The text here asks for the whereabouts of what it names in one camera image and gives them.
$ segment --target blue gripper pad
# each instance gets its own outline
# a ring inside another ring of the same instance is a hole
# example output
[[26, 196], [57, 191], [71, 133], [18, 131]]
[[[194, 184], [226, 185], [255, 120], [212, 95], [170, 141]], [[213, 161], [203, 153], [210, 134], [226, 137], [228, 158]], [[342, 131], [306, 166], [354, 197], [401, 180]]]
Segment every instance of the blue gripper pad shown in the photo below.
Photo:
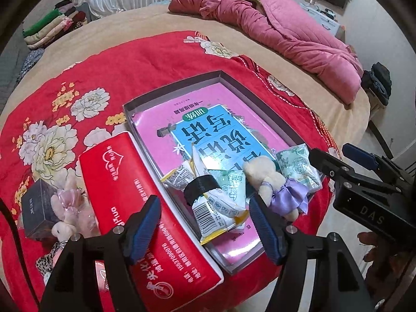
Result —
[[159, 223], [160, 215], [161, 203], [160, 199], [157, 198], [157, 200], [155, 200], [149, 207], [147, 214], [144, 216], [141, 224], [134, 234], [132, 251], [129, 256], [132, 264], [136, 264], [139, 259], [144, 257], [156, 226]]
[[276, 265], [280, 265], [287, 254], [286, 241], [283, 233], [277, 236], [266, 219], [257, 200], [251, 198], [249, 204], [250, 216], [263, 244], [266, 255]]
[[374, 155], [371, 155], [350, 143], [344, 144], [342, 147], [342, 153], [345, 157], [353, 160], [355, 163], [358, 163], [367, 170], [377, 170], [379, 167]]

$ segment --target purple ribbon bow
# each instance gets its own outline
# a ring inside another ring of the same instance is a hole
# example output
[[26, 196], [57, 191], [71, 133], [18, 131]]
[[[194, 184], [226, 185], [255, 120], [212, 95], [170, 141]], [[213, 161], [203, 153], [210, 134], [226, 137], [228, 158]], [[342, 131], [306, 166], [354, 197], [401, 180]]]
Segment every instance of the purple ribbon bow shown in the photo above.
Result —
[[287, 179], [286, 183], [272, 195], [270, 209], [281, 215], [287, 215], [299, 208], [304, 214], [308, 213], [308, 187], [294, 179]]

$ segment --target red tissue box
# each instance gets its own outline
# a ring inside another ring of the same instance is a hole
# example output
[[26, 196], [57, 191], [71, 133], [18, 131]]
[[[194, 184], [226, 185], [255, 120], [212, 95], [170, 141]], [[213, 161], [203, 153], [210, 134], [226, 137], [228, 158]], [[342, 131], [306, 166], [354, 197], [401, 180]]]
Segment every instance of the red tissue box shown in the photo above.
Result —
[[131, 273], [149, 311], [169, 312], [211, 291], [223, 274], [183, 221], [129, 132], [80, 155], [82, 175], [102, 234], [140, 211], [150, 195], [162, 216], [145, 257]]

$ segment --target metal screw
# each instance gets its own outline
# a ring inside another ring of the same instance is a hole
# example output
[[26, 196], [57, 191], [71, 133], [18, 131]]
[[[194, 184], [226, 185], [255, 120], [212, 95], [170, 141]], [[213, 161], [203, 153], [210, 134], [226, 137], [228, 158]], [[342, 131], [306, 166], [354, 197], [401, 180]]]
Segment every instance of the metal screw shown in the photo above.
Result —
[[81, 235], [79, 233], [75, 233], [71, 236], [71, 240], [73, 242], [79, 241], [81, 239]]
[[113, 232], [116, 235], [119, 235], [119, 234], [123, 233], [123, 231], [124, 231], [124, 227], [122, 227], [121, 225], [118, 225], [113, 229]]
[[286, 231], [292, 235], [297, 232], [297, 227], [293, 225], [288, 225], [286, 227]]
[[336, 241], [338, 241], [340, 238], [339, 238], [339, 235], [337, 234], [337, 233], [335, 233], [335, 232], [331, 232], [331, 233], [329, 233], [328, 234], [328, 237], [329, 237], [329, 239], [330, 240], [332, 240], [333, 242], [336, 242]]

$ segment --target black gift box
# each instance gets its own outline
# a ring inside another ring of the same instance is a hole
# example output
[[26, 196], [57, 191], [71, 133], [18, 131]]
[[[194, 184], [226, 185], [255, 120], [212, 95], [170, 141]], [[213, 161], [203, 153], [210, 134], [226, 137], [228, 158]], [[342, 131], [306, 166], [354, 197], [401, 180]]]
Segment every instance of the black gift box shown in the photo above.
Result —
[[60, 220], [54, 214], [51, 197], [57, 189], [37, 180], [22, 196], [24, 234], [30, 239], [52, 237], [52, 227]]

